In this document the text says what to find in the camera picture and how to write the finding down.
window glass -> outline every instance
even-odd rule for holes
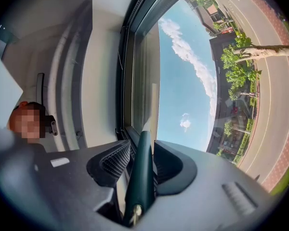
[[[273,0],[177,1],[135,34],[133,128],[149,121],[154,139],[221,156],[279,191],[289,172],[289,47],[278,45],[289,46],[289,22]]]

blue sky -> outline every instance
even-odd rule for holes
[[[211,37],[184,0],[163,15],[158,27],[158,140],[206,151],[216,112]]]

window frame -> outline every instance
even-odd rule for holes
[[[116,134],[132,141],[136,152],[139,134],[131,126],[131,97],[135,35],[145,37],[153,25],[178,0],[132,0],[120,35],[116,80]]]

white cloud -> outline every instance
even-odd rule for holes
[[[211,124],[209,127],[213,128],[213,122],[216,113],[216,98],[217,98],[217,81],[216,77],[213,77],[207,67],[199,60],[195,55],[190,45],[181,38],[182,32],[180,31],[180,26],[170,19],[160,18],[158,21],[160,28],[172,39],[172,49],[174,52],[184,61],[190,62],[196,71],[197,77],[202,82],[205,92],[210,98],[210,119]],[[189,128],[190,121],[185,120],[185,122],[180,124],[181,127],[185,129]]]
[[[188,113],[184,113],[182,115],[182,119],[180,121],[180,126],[184,128],[184,132],[187,131],[187,129],[191,126],[191,122],[188,119],[189,118],[189,114]]]

red brick sidewalk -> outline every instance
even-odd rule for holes
[[[289,45],[289,32],[287,31],[284,24],[277,18],[274,10],[272,10],[263,0],[253,0],[253,1],[271,22],[282,44]],[[287,137],[286,144],[276,164],[274,165],[272,171],[267,176],[267,178],[262,182],[262,186],[265,189],[267,189],[267,191],[270,192],[283,177],[288,167],[289,167],[289,135]]]

